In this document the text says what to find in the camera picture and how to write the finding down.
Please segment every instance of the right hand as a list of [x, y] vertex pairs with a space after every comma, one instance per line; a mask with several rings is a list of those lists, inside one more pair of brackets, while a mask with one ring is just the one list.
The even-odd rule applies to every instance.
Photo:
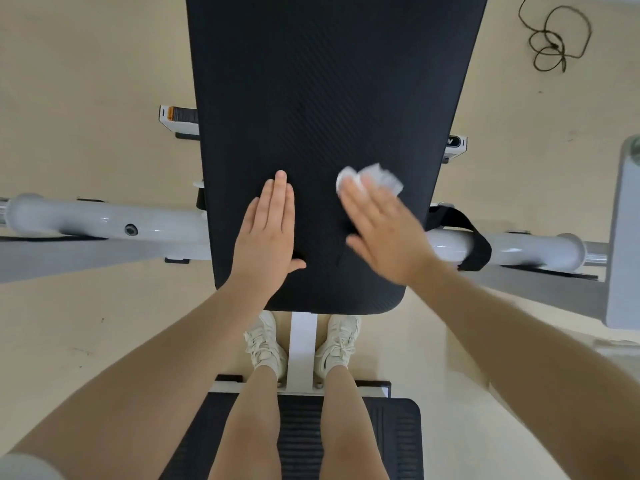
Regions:
[[360, 235], [347, 237], [347, 245], [382, 277], [411, 286], [435, 253], [424, 229], [400, 199], [368, 177], [363, 192], [351, 177], [343, 180], [340, 201]]

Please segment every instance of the black rubber pad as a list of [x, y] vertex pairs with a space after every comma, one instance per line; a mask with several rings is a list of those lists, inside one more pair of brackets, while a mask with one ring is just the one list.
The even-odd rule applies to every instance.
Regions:
[[269, 310], [375, 314], [404, 288], [345, 245], [345, 166], [379, 162], [424, 221], [486, 0], [187, 0], [216, 286], [249, 202], [284, 169], [296, 257]]
[[[164, 470], [161, 480], [206, 480], [236, 394], [209, 393]], [[391, 480], [423, 479], [420, 409], [410, 399], [365, 397], [382, 460]], [[279, 395], [278, 451], [282, 478], [314, 479], [320, 473], [319, 396]]]

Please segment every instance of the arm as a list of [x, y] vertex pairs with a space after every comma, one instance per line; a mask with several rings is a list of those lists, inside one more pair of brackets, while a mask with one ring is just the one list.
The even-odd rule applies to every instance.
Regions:
[[500, 395], [572, 479], [631, 479], [640, 470], [640, 385], [596, 352], [463, 278], [422, 226], [370, 181], [340, 199], [360, 236], [347, 244], [408, 285], [446, 323]]
[[13, 452], [47, 460], [68, 480], [157, 480], [236, 338], [305, 266], [291, 259], [293, 199], [278, 172], [247, 209], [224, 286], [76, 391]]

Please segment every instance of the black strap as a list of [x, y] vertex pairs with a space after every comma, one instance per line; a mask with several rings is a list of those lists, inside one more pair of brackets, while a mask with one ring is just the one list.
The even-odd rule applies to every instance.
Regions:
[[460, 229], [468, 229], [472, 233], [474, 247], [469, 256], [458, 266], [459, 271], [480, 271], [491, 259], [491, 244], [471, 224], [468, 217], [458, 209], [432, 205], [429, 208], [424, 229], [430, 231], [438, 227], [459, 227]]

